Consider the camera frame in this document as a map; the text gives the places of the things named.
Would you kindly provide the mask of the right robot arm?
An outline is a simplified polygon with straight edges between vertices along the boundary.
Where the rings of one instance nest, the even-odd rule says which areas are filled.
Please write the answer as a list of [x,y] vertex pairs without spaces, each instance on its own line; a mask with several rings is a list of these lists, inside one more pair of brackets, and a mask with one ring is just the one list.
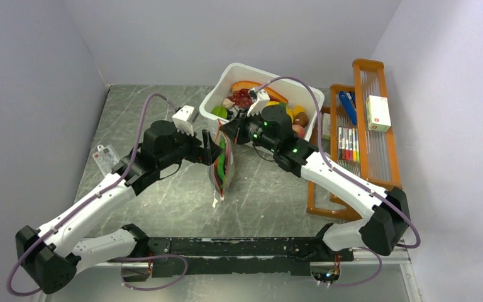
[[359,220],[328,227],[314,244],[319,259],[330,260],[339,250],[356,247],[388,256],[408,229],[408,201],[402,189],[388,191],[331,161],[298,136],[282,106],[267,106],[253,116],[239,113],[219,129],[236,144],[251,143],[272,152],[283,171],[325,188],[360,215]]

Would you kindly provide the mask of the green toy chili pepper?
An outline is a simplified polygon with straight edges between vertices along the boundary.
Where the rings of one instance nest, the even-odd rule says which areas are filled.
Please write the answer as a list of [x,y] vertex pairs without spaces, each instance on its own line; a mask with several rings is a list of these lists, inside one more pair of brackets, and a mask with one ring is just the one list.
[[221,147],[221,154],[217,158],[216,172],[217,172],[219,181],[223,183],[225,180],[226,142],[221,141],[219,143],[219,146]]

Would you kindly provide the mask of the clear zip top bag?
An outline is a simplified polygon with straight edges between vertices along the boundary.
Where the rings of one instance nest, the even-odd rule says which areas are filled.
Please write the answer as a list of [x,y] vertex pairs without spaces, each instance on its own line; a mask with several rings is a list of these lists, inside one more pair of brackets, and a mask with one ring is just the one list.
[[214,143],[220,146],[221,152],[213,165],[209,166],[208,169],[209,181],[214,189],[213,208],[219,202],[225,200],[225,194],[235,175],[233,144],[226,134],[220,130],[222,125],[221,120],[218,118],[215,122]]

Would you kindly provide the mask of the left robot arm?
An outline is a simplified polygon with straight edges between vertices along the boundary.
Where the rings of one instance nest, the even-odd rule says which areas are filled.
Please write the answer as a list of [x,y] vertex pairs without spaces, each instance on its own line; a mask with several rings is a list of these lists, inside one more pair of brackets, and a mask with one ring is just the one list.
[[164,169],[184,160],[210,166],[221,151],[207,130],[198,139],[171,121],[155,121],[146,130],[139,125],[129,155],[121,158],[91,192],[49,222],[38,228],[24,226],[16,233],[18,261],[13,271],[22,267],[39,291],[52,294],[98,263],[145,259],[150,254],[149,237],[134,224],[102,237],[84,237],[120,204],[159,181]]

